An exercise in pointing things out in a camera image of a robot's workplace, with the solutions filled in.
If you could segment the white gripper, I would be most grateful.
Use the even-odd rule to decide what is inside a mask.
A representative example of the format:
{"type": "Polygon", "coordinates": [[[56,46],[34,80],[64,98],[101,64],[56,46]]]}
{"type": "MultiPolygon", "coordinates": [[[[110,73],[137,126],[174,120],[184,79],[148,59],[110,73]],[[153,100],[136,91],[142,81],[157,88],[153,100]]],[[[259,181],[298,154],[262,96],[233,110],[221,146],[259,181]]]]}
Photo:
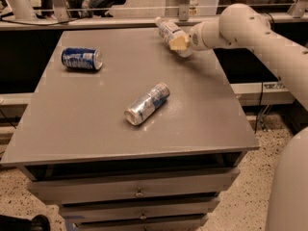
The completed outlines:
{"type": "Polygon", "coordinates": [[[184,56],[189,57],[193,51],[209,50],[210,47],[204,41],[204,23],[198,23],[191,27],[185,34],[171,39],[168,44],[169,48],[174,51],[185,50],[184,56]]]}

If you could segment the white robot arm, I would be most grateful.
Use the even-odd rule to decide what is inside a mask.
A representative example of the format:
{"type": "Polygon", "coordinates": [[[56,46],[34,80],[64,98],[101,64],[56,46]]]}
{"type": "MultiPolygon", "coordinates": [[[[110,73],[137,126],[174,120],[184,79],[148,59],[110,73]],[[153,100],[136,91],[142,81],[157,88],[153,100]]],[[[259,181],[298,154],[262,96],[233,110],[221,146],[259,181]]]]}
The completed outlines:
{"type": "MultiPolygon", "coordinates": [[[[245,48],[308,109],[308,49],[275,33],[248,5],[233,4],[187,33],[176,33],[168,44],[174,51],[245,48]]],[[[308,128],[294,135],[281,153],[265,231],[308,231],[308,128]]]]}

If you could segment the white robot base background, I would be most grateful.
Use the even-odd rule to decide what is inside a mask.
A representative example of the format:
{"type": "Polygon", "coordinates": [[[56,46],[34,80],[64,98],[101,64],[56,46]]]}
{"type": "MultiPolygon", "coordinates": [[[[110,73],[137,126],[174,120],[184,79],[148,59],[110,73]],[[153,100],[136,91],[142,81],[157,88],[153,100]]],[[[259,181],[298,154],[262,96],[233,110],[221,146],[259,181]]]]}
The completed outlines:
{"type": "Polygon", "coordinates": [[[6,0],[16,20],[36,20],[30,0],[6,0]]]}

